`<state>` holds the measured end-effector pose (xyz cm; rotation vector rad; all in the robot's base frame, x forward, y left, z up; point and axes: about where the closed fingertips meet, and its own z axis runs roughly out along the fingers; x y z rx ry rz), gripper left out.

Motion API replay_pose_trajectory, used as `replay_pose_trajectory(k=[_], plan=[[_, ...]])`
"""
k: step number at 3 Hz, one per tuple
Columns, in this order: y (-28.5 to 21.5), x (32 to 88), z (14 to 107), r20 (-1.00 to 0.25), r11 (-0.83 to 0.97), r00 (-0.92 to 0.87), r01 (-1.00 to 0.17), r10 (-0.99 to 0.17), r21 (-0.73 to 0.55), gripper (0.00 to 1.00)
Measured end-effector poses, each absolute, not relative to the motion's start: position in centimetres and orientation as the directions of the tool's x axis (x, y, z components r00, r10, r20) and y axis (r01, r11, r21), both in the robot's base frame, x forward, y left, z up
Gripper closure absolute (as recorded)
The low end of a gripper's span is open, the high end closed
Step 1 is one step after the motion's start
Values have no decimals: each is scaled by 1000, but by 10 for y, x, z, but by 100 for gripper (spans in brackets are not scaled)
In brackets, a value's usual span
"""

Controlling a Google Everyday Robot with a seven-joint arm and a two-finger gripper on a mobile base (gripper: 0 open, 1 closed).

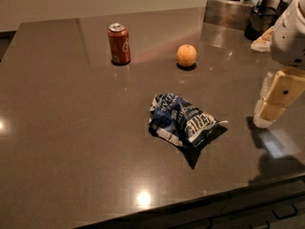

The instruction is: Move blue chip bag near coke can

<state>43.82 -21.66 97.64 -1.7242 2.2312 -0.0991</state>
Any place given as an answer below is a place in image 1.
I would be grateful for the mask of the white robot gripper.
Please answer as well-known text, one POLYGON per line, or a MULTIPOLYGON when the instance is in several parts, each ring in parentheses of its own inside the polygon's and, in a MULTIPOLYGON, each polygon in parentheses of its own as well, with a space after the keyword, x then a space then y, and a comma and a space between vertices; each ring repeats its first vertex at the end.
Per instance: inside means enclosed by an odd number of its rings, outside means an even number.
POLYGON ((293 0, 276 20, 271 56, 293 67, 265 76, 254 107, 254 125, 260 129, 270 127, 305 91, 305 0, 293 0))

